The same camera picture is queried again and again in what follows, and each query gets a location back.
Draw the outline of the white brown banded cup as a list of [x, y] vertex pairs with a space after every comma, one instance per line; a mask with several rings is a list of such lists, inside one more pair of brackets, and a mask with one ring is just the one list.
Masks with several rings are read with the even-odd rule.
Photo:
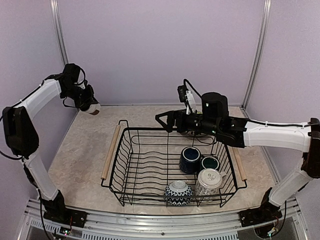
[[101, 109], [101, 105], [99, 103], [96, 103], [96, 104], [91, 104], [89, 108], [84, 112], [87, 114], [96, 116], [97, 114], [99, 114], [100, 109]]

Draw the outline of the navy blue mug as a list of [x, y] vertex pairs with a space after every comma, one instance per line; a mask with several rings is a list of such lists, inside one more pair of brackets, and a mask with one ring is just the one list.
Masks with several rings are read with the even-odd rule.
[[200, 168], [201, 152], [192, 146], [185, 147], [180, 154], [179, 169], [185, 174], [194, 174]]

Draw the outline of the dark teal mug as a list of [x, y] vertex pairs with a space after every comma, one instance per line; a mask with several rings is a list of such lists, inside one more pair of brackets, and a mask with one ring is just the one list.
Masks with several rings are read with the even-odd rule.
[[201, 172], [204, 169], [214, 169], [219, 170], [220, 169], [220, 161], [216, 156], [205, 156], [201, 159], [199, 172]]

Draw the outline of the blue white patterned bowl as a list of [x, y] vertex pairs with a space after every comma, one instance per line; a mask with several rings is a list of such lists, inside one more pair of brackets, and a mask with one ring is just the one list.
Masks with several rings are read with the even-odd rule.
[[191, 202], [193, 190], [183, 180], [175, 180], [164, 189], [163, 198], [168, 205], [185, 206]]

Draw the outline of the white floral patterned mug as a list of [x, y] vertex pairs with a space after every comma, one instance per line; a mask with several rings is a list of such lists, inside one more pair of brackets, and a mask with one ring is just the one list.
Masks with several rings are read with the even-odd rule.
[[204, 197], [218, 194], [226, 176], [224, 171], [219, 172], [213, 168], [201, 170], [195, 185], [195, 195]]

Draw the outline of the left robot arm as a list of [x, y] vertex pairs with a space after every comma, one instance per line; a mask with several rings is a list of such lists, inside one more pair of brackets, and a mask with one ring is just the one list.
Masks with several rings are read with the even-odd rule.
[[30, 183], [45, 201], [60, 199], [61, 193], [50, 179], [39, 153], [40, 138], [34, 126], [35, 116], [54, 98], [73, 100], [73, 107], [90, 115], [97, 115], [101, 105], [94, 97], [94, 89], [85, 79], [85, 71], [74, 63], [68, 63], [59, 74], [52, 74], [13, 106], [3, 109], [6, 145], [13, 155], [10, 160], [21, 161]]

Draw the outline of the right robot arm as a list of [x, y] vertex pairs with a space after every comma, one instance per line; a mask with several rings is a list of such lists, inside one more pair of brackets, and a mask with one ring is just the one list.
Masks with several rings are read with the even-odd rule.
[[192, 95], [179, 94], [186, 108], [157, 114], [155, 120], [168, 132], [195, 131], [214, 136], [234, 148], [274, 147], [302, 152], [302, 162], [264, 195], [256, 218], [266, 222], [293, 194], [320, 177], [320, 121], [269, 123], [229, 115], [228, 99], [217, 92], [201, 96], [201, 113], [192, 108]]

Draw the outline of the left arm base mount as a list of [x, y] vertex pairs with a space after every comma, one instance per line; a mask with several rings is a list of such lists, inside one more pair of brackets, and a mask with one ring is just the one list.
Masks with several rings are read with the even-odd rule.
[[67, 208], [64, 196], [58, 191], [53, 200], [41, 199], [45, 212], [43, 217], [56, 223], [69, 225], [71, 227], [84, 228], [88, 213], [82, 210]]

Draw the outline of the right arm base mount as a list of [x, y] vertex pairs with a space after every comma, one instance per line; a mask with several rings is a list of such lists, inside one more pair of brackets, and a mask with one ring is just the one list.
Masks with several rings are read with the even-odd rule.
[[279, 206], [270, 203], [270, 187], [264, 194], [259, 207], [248, 208], [238, 213], [242, 227], [262, 224], [265, 222], [280, 219], [283, 215]]

